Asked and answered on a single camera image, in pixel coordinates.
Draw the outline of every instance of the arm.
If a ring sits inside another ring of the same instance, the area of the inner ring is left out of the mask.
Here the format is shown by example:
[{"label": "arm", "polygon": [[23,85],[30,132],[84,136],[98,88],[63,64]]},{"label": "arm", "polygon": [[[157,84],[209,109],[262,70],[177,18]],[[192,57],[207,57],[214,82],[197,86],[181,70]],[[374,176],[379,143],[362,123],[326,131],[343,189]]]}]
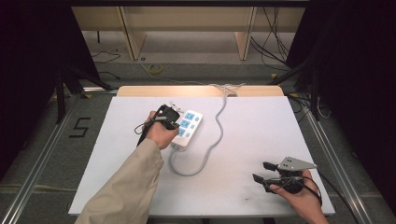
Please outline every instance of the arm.
[{"label": "arm", "polygon": [[[309,170],[303,171],[303,176],[312,179],[312,175]],[[305,178],[304,183],[315,192],[318,192],[316,185],[312,183],[311,180]],[[291,207],[296,211],[296,213],[309,224],[328,223],[326,217],[323,215],[317,197],[315,197],[315,195],[313,195],[307,189],[302,189],[299,193],[296,194],[290,194],[284,189],[280,189],[279,186],[276,185],[271,185],[270,188],[276,194],[288,201]]]},{"label": "arm", "polygon": [[76,223],[146,223],[163,167],[160,149],[177,134],[178,130],[168,131],[154,123],[146,139],[87,202]]}]

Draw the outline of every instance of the gray floor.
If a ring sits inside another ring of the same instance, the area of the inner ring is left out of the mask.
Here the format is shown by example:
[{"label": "gray floor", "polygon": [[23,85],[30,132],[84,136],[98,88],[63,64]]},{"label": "gray floor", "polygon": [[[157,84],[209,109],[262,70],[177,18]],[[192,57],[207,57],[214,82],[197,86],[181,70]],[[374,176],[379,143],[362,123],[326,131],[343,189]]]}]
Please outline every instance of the gray floor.
[{"label": "gray floor", "polygon": [[[132,62],[128,52],[123,46],[123,36],[120,33],[101,34],[101,43],[96,42],[96,32],[84,33],[92,54],[100,51],[118,53],[120,57],[111,63],[96,63],[98,71],[111,72],[120,79],[116,79],[109,73],[101,73],[104,82],[112,86],[122,85],[186,85],[191,83],[178,83],[169,81],[198,81],[205,84],[217,83],[247,83],[250,85],[265,85],[271,80],[272,74],[281,76],[283,71],[269,68],[263,65],[262,57],[254,49],[249,50],[246,61],[240,61],[233,34],[230,33],[149,33],[139,60]],[[265,34],[255,34],[255,38],[261,42]],[[285,45],[289,46],[292,34],[283,34]],[[276,53],[275,43],[270,42],[268,48]],[[94,60],[106,62],[113,59],[114,55],[102,53]],[[266,60],[268,64],[282,67],[273,60]],[[163,72],[151,77],[140,64],[161,63]],[[284,92],[293,91],[295,78],[281,84]],[[82,82],[85,86],[91,86],[89,82]],[[71,112],[68,122],[58,144],[53,150],[48,163],[38,179],[35,191],[30,196],[18,223],[73,223],[75,217],[67,215],[68,207],[73,201],[79,181],[83,175],[85,166],[91,155],[97,134],[99,134],[106,110],[114,94],[93,93],[87,98],[77,98],[76,105]],[[71,99],[66,99],[67,105],[71,105]],[[291,106],[299,109],[299,105],[290,101]],[[296,119],[304,135],[305,142],[318,165],[319,170],[340,189],[337,178],[328,162],[323,149],[315,136],[315,133],[303,112],[295,114]],[[81,130],[74,130],[78,118],[90,118],[83,120],[80,125],[89,127],[83,138],[70,138],[70,135],[80,134]],[[0,183],[0,217],[2,217],[13,198],[18,192],[20,185],[35,165],[36,159],[45,147],[56,121],[56,99],[51,99],[47,108],[43,111],[41,120],[37,123],[35,132],[27,142],[26,149],[21,151],[14,161],[7,175]],[[376,189],[370,177],[365,173],[359,160],[351,154],[345,136],[338,126],[334,117],[320,119],[326,134],[329,136],[332,146],[346,168],[348,177],[359,193],[373,223],[396,223],[395,216],[391,213],[382,196]],[[339,196],[323,181],[336,214],[328,217],[331,223],[353,223],[352,215],[340,200]],[[151,220],[151,223],[200,223],[201,220]],[[211,223],[262,223],[259,218],[244,219],[212,219]],[[298,217],[277,217],[276,223],[304,223]]]}]

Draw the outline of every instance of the white tabletop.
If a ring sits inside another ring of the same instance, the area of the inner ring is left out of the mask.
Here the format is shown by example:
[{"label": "white tabletop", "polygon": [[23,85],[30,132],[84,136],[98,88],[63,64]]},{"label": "white tabletop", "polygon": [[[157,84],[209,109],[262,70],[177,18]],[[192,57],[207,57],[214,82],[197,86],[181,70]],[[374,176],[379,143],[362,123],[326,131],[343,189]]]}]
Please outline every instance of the white tabletop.
[{"label": "white tabletop", "polygon": [[[207,149],[219,138],[215,116],[222,107],[222,97],[114,97],[69,214],[78,215],[134,150],[140,136],[134,133],[134,128],[147,118],[149,111],[169,105],[171,101],[182,109],[204,115],[187,150],[177,153],[175,166],[189,173],[201,165]],[[168,164],[171,149],[162,150],[165,164],[150,215],[294,216],[286,201],[266,193],[252,178],[252,174],[278,177],[277,172],[264,170],[264,161],[278,164],[290,156],[313,162],[288,99],[283,96],[230,97],[219,120],[224,135],[198,175],[186,177],[172,173]],[[311,172],[322,193],[324,214],[334,214],[317,171]]]}]

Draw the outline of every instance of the white power strip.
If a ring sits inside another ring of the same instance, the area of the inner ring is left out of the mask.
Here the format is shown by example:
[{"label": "white power strip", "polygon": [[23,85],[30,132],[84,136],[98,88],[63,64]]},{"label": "white power strip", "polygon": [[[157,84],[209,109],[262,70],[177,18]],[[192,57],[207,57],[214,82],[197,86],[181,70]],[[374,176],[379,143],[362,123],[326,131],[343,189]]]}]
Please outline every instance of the white power strip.
[{"label": "white power strip", "polygon": [[183,117],[180,117],[177,121],[180,124],[178,135],[172,140],[171,146],[179,151],[184,151],[198,129],[203,117],[202,114],[192,110],[188,110]]}]

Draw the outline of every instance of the sleeve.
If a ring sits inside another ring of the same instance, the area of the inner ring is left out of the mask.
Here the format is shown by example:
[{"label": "sleeve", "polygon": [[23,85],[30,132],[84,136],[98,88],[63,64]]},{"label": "sleeve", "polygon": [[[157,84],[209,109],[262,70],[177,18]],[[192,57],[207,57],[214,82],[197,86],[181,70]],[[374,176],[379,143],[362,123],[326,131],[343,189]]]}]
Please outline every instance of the sleeve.
[{"label": "sleeve", "polygon": [[76,223],[146,223],[162,167],[160,149],[146,138],[85,204]]}]

